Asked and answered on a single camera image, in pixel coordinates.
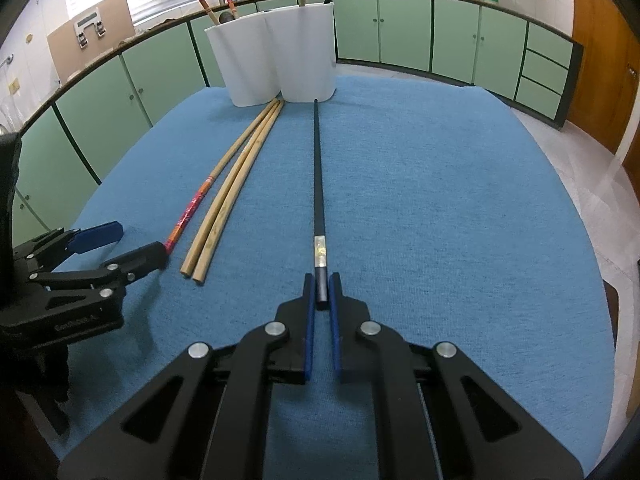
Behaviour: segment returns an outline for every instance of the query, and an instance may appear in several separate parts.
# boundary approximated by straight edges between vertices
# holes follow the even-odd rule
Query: white tile wall
[[[68,19],[65,0],[30,0],[0,47],[0,59],[14,55],[11,65],[0,68],[0,123],[4,126],[11,121],[19,128],[58,88],[47,34]],[[28,34],[33,39],[27,44]],[[11,96],[8,85],[16,78],[20,90]]]

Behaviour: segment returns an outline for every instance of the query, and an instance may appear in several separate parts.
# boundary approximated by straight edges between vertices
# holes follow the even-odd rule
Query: blue gripper pad
[[[311,378],[311,370],[314,363],[314,321],[316,319],[316,280],[311,278],[311,293],[306,311],[306,337],[305,337],[305,381]]]
[[[119,242],[124,234],[120,222],[109,222],[80,231],[66,247],[69,251],[82,254],[114,242]]]
[[[338,304],[335,299],[334,276],[329,277],[329,316],[331,321],[331,339],[334,355],[334,371],[338,379],[342,372],[340,359],[340,327],[338,327]]]

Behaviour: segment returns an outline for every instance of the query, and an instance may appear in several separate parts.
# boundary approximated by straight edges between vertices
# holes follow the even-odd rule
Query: wooden door
[[[615,153],[638,90],[640,43],[612,0],[574,0],[584,55],[568,120]]]
[[[379,0],[380,61],[429,71],[431,0]]]
[[[80,150],[104,179],[150,128],[120,56],[70,88],[56,104]]]
[[[380,62],[378,0],[334,0],[338,57]]]
[[[513,99],[520,78],[527,22],[501,10],[480,11],[480,42],[474,84]]]
[[[461,0],[435,0],[433,6],[434,74],[465,83],[474,78],[480,6]]]
[[[152,124],[205,87],[186,23],[122,53]]]

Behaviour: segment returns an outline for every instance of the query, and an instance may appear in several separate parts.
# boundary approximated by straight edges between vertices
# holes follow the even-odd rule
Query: floor
[[[423,79],[420,76],[357,65],[338,65],[341,75]],[[567,122],[558,131],[514,110],[545,153],[587,229],[602,278],[620,297],[615,383],[609,428],[601,459],[625,429],[640,335],[640,205],[625,170],[599,142]]]

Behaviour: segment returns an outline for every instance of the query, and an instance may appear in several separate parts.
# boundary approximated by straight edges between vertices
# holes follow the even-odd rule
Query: drawer
[[[535,23],[529,23],[527,48],[557,61],[565,68],[569,68],[574,44],[552,33],[550,30],[546,30],[546,28],[542,28]]]
[[[567,69],[557,63],[527,50],[522,75],[525,75],[529,79],[533,79],[533,81],[562,94],[568,73],[569,71]]]
[[[560,96],[538,83],[521,77],[516,102],[546,115],[549,119],[555,119]]]

